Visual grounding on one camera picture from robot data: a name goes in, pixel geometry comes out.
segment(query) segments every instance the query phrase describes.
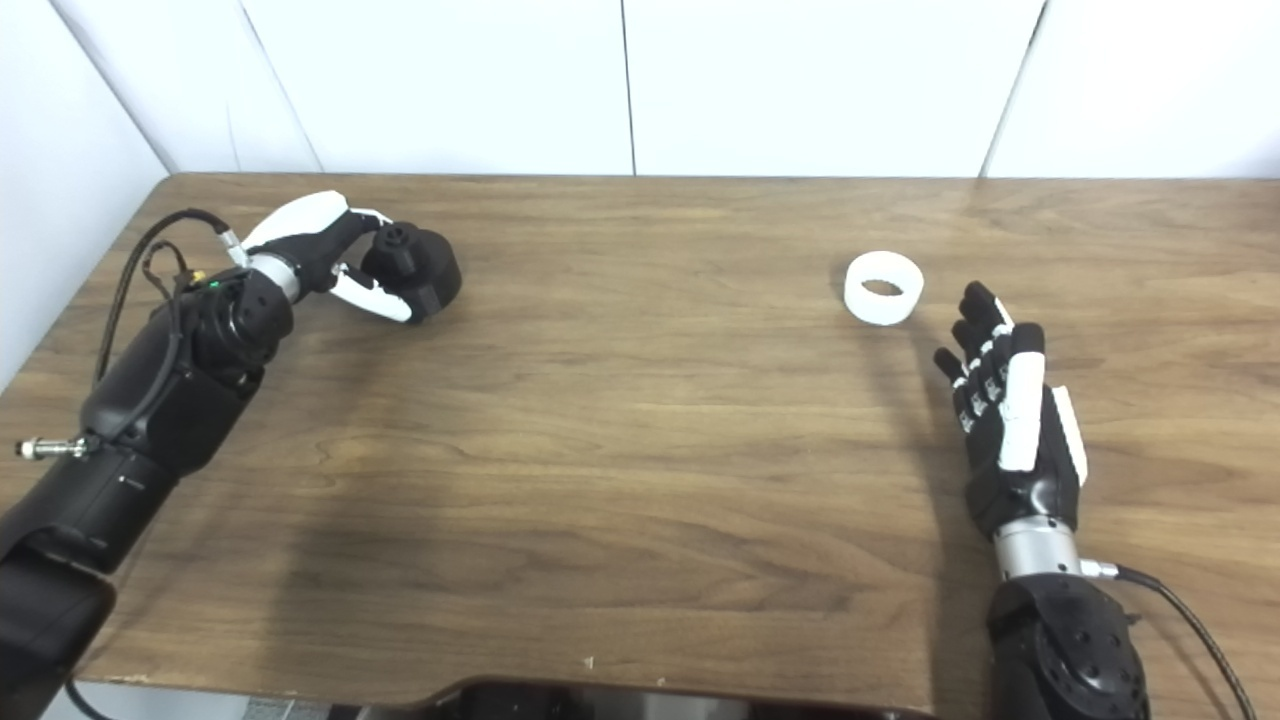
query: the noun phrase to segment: wooden table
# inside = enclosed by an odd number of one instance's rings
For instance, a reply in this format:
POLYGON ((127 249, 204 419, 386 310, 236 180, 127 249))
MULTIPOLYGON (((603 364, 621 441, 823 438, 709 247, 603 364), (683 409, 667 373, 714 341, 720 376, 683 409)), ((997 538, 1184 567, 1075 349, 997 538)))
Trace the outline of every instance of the wooden table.
MULTIPOLYGON (((995 560, 929 355, 982 278, 1047 327, 1073 391, 1082 552, 1175 587, 1280 712, 1280 183, 178 176, 4 392, 0 437, 74 429, 125 249, 161 214, 243 236, 329 187, 449 237, 462 295, 422 327, 298 307, 118 575, 84 676, 356 703, 530 678, 980 717, 995 560), (874 249, 924 270, 904 325, 838 300, 874 249)), ((200 227, 172 238, 227 264, 200 227)), ((155 302, 134 283, 119 345, 155 302)), ((0 471, 8 506, 42 468, 0 471)), ((1230 702, 1160 598, 1112 589, 1146 619, 1158 717, 1230 702)))

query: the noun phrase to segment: black object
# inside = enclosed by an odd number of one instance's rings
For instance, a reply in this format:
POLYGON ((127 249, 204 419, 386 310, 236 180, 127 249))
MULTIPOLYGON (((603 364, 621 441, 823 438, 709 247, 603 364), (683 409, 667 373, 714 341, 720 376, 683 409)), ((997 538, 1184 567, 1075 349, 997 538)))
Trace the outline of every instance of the black object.
POLYGON ((568 688, 524 683, 484 683, 458 696, 456 720, 579 720, 568 688))
POLYGON ((115 606, 105 580, 27 547, 0 562, 0 717, 35 720, 115 606))
POLYGON ((1158 593, 1169 601, 1169 603, 1178 610, 1179 615, 1183 616, 1183 620, 1187 620, 1187 624, 1196 630, 1196 637, 1204 643, 1204 650, 1207 650, 1210 656, 1213 657, 1213 662, 1217 665, 1219 671, 1222 673, 1222 679, 1226 680, 1228 685, 1230 685, 1231 694, 1235 696, 1235 702, 1240 706, 1240 714, 1244 720, 1257 720, 1258 715, 1253 710, 1253 702, 1249 700, 1249 693, 1244 692, 1244 684, 1240 683, 1240 678, 1235 674, 1235 670, 1231 669, 1231 664, 1226 661, 1226 653, 1224 653, 1222 648, 1217 646, 1213 641, 1213 635, 1210 634, 1208 628, 1206 628, 1204 623, 1202 623, 1201 619, 1192 612, 1192 609, 1188 607, 1188 605, 1183 602, 1183 600, 1178 597, 1174 591, 1169 589, 1169 585, 1160 582, 1158 578, 1140 573, 1133 568, 1119 565, 1116 579, 1142 585, 1158 593))
MULTIPOLYGON (((413 313, 410 323, 435 315, 462 290, 462 272, 449 241, 412 223, 379 228, 360 270, 408 304, 413 313)), ((352 278, 364 282, 355 272, 352 278)))
POLYGON ((111 717, 102 715, 84 700, 84 696, 81 694, 79 688, 76 685, 76 678, 67 678, 67 684, 63 685, 63 689, 67 691, 67 700, 72 701, 76 710, 79 710, 81 715, 88 717, 88 720, 111 720, 111 717))
POLYGON ((378 219, 343 213, 329 227, 311 233, 278 237, 250 250, 250 255, 269 252, 284 260, 298 278, 301 302, 308 292, 328 292, 338 282, 333 266, 364 233, 378 228, 378 219))
POLYGON ((1078 575, 1025 575, 996 589, 996 720, 1147 720, 1142 661, 1124 609, 1078 575))
POLYGON ((186 210, 178 210, 177 213, 165 215, 156 224, 151 225, 138 238, 138 243, 133 246, 129 251, 128 259, 124 261, 124 269, 120 272, 120 282, 115 286, 115 297, 111 299, 111 309, 106 315, 106 327, 102 329, 102 343, 97 351, 97 363, 93 366, 93 383, 96 384, 106 374, 106 365, 111 360, 111 343, 115 341, 115 327, 120 322, 120 313, 124 310, 124 299, 129 293, 129 283, 133 281, 133 273, 142 260, 142 254, 151 246, 151 242, 160 236, 161 232, 168 229, 170 225, 180 220, 200 220, 207 224, 215 234, 221 234, 230 231, 230 225, 223 222, 221 218, 209 213, 206 210, 200 210, 197 208, 188 208, 186 210))
POLYGON ((1030 473, 1000 469, 1004 439, 1000 413, 986 413, 965 436, 972 473, 965 503, 969 516, 988 538, 1001 525, 1037 515, 1061 520, 1071 530, 1079 525, 1080 479, 1071 464, 1057 401, 1047 386, 1042 393, 1039 451, 1030 473))
POLYGON ((212 459, 292 313, 269 278, 241 269, 166 302, 81 409, 96 450, 59 457, 0 518, 0 717, 44 712, 110 612, 93 573, 113 573, 178 480, 212 459))
POLYGON ((1044 331, 1034 323, 1011 325, 995 293, 980 282, 965 287, 960 314, 963 319, 952 325, 951 336, 964 351, 964 363, 945 347, 934 352, 933 361, 952 383, 952 404, 965 433, 969 516, 987 538, 1001 525, 1032 516, 1055 518, 1075 530, 1080 478, 1066 445, 1057 402, 1047 386, 1042 388, 1034 469, 1015 473, 998 464, 1005 438, 998 405, 1006 389, 1009 361, 1019 352, 1043 354, 1044 331))

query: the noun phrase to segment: white plastic ring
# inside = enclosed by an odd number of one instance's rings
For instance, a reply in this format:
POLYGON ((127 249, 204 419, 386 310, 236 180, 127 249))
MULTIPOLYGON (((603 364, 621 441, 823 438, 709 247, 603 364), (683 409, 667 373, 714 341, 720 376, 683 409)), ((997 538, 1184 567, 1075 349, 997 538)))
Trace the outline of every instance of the white plastic ring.
POLYGON ((873 325, 896 325, 906 319, 924 292, 924 273, 897 252, 876 250, 859 255, 845 275, 845 306, 855 318, 873 325), (886 282, 900 295, 881 295, 867 290, 869 281, 886 282))

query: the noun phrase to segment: wire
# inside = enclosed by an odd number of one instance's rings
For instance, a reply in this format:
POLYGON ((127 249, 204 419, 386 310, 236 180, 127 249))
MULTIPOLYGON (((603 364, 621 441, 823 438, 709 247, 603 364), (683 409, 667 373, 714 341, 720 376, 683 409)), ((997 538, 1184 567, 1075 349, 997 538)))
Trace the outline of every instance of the wire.
POLYGON ((216 234, 230 231, 230 225, 218 215, 196 208, 188 208, 165 215, 156 224, 151 225, 147 232, 142 233, 138 243, 129 251, 129 258, 124 261, 124 269, 120 272, 120 281, 115 286, 115 297, 111 299, 111 309, 106 315, 106 327, 102 329, 102 343, 97 351, 97 364, 93 368, 95 386, 106 375, 106 366, 111 361, 111 343, 115 341, 115 327, 120 323, 124 299, 129 293, 129 282, 133 279, 133 273, 138 268, 142 254, 146 252, 147 247, 161 232, 179 220, 201 220, 211 227, 216 234))
POLYGON ((161 282, 160 278, 151 272, 151 260, 155 258, 156 252, 161 250, 172 251, 174 258, 178 260, 179 278, 187 273, 187 260, 182 256, 182 251, 178 250, 178 246, 168 240, 161 240, 151 245, 142 259, 142 275, 160 291, 160 295, 165 301, 165 307, 169 309, 169 341, 165 345, 164 360, 160 361, 160 369, 156 372, 155 378, 151 379, 151 386, 147 388, 146 395, 142 396, 142 400, 133 406, 133 410, 131 410, 124 419, 116 423, 113 430, 102 436, 102 441, 108 443, 114 442, 115 438, 120 437, 120 433, 128 430, 129 427, 137 421, 138 416, 142 415, 142 413, 145 413, 152 402, 155 402, 155 398, 160 396, 161 391, 164 391, 165 383, 169 382, 169 375, 173 374, 174 365, 178 364, 178 351, 182 348, 182 310, 179 307, 182 304, 182 300, 179 299, 182 287, 180 281, 175 282, 174 290, 170 293, 165 288, 164 282, 161 282))
POLYGON ((67 700, 72 701, 72 705, 76 706, 76 710, 81 711, 81 715, 88 717, 90 720, 111 720, 111 717, 102 715, 97 711, 97 708, 90 705, 88 701, 84 700, 84 696, 79 694, 79 688, 76 687, 74 678, 67 678, 67 682, 63 684, 63 689, 67 691, 67 700))
POLYGON ((1188 607, 1181 598, 1174 594, 1174 591, 1169 589, 1169 585, 1160 582, 1158 578, 1134 570, 1133 568, 1125 568, 1124 565, 1116 565, 1116 570, 1117 580, 1125 580, 1142 585, 1149 591, 1155 591, 1160 593, 1161 597, 1167 600, 1169 605, 1172 605, 1174 609, 1178 610, 1183 619, 1187 620, 1187 624, 1196 630, 1196 635, 1202 643, 1204 643, 1204 650, 1207 650, 1213 657, 1213 662, 1217 664, 1217 669, 1222 673, 1222 678, 1226 680, 1226 684, 1231 687, 1231 692, 1235 694, 1235 702, 1240 705, 1240 712, 1244 714, 1244 720, 1257 720, 1258 716, 1253 711, 1253 703, 1249 702, 1249 694, 1244 692, 1244 685, 1240 683, 1240 678, 1235 674, 1235 670, 1231 669, 1231 664, 1226 661, 1226 655, 1222 653, 1222 648, 1217 647, 1217 643, 1213 642, 1213 635, 1208 633, 1208 628, 1206 628, 1204 623, 1202 623, 1201 619, 1192 612, 1192 609, 1188 607))

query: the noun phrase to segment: robotic arm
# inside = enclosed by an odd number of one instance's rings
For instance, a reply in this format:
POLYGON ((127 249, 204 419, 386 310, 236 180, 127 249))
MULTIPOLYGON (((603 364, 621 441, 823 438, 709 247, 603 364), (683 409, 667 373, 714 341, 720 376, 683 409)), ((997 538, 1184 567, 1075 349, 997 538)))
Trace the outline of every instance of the robotic arm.
POLYGON ((1044 386, 1044 332, 1015 324, 970 283, 952 336, 934 355, 965 433, 969 515, 1002 577, 987 615, 995 720, 1146 720, 1142 661, 1119 602, 1087 577, 1105 566, 1075 550, 1084 443, 1066 388, 1044 386))
POLYGON ((184 475, 204 468, 257 393, 293 304, 332 292, 404 323, 461 290, 449 243, 337 192, 296 200, 244 245, 220 233, 237 266, 157 309, 81 409, 70 442, 19 443, 58 460, 0 518, 0 717, 35 720, 115 602, 119 568, 184 475), (362 266, 340 260, 375 232, 362 266))

